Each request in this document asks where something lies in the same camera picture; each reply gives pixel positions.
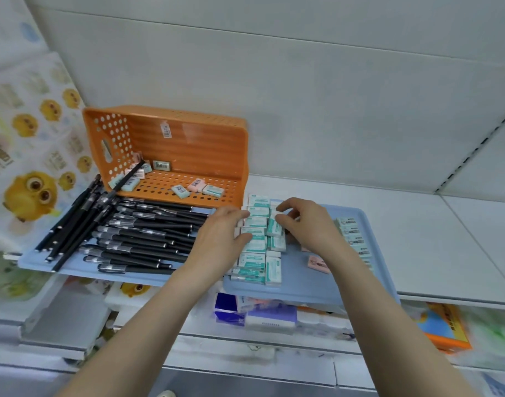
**person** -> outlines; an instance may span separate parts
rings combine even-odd
[[[290,198],[277,211],[287,209],[292,210],[276,215],[276,221],[328,265],[381,397],[477,396],[342,238],[325,208]],[[233,206],[217,209],[199,230],[185,264],[58,396],[146,396],[191,308],[252,238],[234,239],[238,221],[248,215]]]

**cartoon eye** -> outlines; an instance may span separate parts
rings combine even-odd
[[[39,194],[39,203],[46,205],[48,202],[50,202],[50,191],[45,189]]]
[[[39,177],[32,177],[26,180],[26,188],[29,191],[38,191],[43,188],[43,181]]]

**white shoe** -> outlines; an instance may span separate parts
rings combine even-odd
[[[177,397],[171,390],[164,390],[157,397]]]

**person's left arm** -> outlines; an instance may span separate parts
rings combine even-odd
[[[59,397],[146,396],[197,300],[233,265],[252,238],[234,239],[249,212],[220,207],[201,227],[186,263],[82,367]]]

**orange plastic basket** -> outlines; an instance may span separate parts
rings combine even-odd
[[[152,167],[153,160],[169,161],[171,171],[153,170],[133,192],[119,195],[210,208],[242,206],[249,176],[244,119],[143,106],[85,108],[83,117],[92,156],[108,190],[107,183],[133,162],[133,152],[141,151]],[[170,138],[164,137],[161,125],[169,126]],[[171,190],[179,184],[186,188],[197,177],[224,188],[223,196],[192,193],[180,199]]]

